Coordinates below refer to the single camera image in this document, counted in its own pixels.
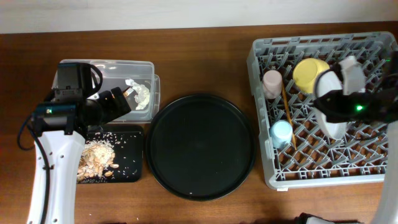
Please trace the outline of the white tissue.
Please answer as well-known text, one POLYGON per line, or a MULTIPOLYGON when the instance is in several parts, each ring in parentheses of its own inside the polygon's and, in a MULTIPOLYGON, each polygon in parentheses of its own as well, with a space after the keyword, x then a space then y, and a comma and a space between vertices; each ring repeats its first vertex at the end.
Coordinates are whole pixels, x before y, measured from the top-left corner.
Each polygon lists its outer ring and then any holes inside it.
POLYGON ((125 97, 132 110, 144 110, 150 101, 150 90, 143 84, 138 84, 133 79, 125 79, 127 88, 132 88, 134 91, 125 97))

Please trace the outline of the grey round plate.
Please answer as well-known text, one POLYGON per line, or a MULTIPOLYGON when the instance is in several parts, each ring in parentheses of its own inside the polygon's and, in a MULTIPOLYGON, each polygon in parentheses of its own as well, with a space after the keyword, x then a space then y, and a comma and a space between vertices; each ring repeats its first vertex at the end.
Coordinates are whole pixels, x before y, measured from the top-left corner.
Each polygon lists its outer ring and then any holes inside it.
MULTIPOLYGON (((317 92, 318 96, 323 96, 329 91, 342 89, 341 82, 335 72, 327 72, 320 78, 317 85, 317 91, 313 92, 317 92)), ((317 123, 324 135, 336 140, 343 138, 346 133, 348 123, 329 123, 326 121, 325 114, 316 108, 313 110, 315 112, 317 123)))

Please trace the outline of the yellow bowl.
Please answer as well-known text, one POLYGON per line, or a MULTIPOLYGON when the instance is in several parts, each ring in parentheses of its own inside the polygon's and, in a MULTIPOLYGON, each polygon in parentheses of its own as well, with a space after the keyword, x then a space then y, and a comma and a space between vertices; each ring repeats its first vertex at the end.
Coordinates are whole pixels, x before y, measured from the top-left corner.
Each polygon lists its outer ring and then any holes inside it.
POLYGON ((306 58, 295 66, 293 80, 301 91, 313 93, 316 77, 329 68, 330 66, 323 60, 306 58))

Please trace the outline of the wooden chopstick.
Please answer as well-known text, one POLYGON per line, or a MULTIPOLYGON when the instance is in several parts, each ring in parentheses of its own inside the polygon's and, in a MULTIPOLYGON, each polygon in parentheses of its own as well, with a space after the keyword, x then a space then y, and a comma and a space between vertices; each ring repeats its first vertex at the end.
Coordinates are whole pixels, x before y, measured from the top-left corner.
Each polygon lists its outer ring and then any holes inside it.
POLYGON ((292 127, 292 144, 294 146, 294 149, 297 150, 297 142, 296 142, 296 138, 295 138, 295 134, 294 134, 294 125, 290 116, 290 110, 289 110, 289 103, 287 100, 287 95, 286 95, 286 91, 285 91, 285 86, 284 83, 282 81, 281 83, 281 87, 282 87, 282 97, 284 100, 284 108, 285 108, 285 112, 286 112, 286 117, 287 117, 287 121, 290 123, 291 127, 292 127))

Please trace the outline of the blue plastic cup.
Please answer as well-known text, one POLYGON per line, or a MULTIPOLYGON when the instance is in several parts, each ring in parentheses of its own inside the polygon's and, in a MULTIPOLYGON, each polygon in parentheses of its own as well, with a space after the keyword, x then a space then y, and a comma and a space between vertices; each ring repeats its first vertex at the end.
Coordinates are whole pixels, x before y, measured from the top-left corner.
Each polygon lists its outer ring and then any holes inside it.
POLYGON ((272 145, 274 148, 281 148, 292 140, 293 128, 292 125, 285 120, 275 122, 270 128, 270 137, 272 138, 272 145))

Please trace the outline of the pink plastic cup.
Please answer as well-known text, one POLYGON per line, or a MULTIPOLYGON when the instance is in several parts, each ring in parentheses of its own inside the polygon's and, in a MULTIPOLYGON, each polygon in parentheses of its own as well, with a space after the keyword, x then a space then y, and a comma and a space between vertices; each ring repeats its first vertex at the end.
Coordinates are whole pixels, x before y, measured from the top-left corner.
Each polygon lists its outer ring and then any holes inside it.
POLYGON ((282 75, 276 70, 267 71, 262 79, 264 95, 267 99, 275 99, 282 92, 282 75))

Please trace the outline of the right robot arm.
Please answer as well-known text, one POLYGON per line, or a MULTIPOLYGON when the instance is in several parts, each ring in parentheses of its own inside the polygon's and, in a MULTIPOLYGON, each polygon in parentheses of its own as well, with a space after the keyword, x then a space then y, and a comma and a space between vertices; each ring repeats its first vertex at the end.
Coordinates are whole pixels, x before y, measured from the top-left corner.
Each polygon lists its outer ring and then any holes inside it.
POLYGON ((387 72, 372 92, 366 92, 366 77, 354 56, 319 74, 313 85, 314 107, 329 123, 360 122, 387 125, 389 146, 381 199, 372 223, 397 223, 397 51, 391 53, 387 72), (334 74, 343 83, 340 90, 320 96, 320 81, 334 74))

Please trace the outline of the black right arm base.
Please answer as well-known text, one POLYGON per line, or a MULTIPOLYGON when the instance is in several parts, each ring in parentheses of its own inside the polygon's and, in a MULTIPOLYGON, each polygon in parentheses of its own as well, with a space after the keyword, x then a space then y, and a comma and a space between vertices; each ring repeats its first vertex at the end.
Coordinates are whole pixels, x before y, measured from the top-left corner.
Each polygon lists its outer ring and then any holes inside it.
POLYGON ((329 220, 324 220, 320 217, 307 213, 301 213, 298 217, 295 217, 294 223, 295 224, 335 224, 334 222, 331 222, 329 220))

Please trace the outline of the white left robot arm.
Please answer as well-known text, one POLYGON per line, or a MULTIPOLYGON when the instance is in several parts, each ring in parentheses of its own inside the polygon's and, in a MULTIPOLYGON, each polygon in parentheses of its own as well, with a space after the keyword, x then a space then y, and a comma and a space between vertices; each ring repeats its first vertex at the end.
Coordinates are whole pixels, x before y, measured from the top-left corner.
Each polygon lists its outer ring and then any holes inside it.
POLYGON ((90 63, 60 63, 56 81, 26 122, 36 155, 28 223, 74 222, 78 164, 88 130, 131 111, 119 87, 100 90, 103 74, 90 63))

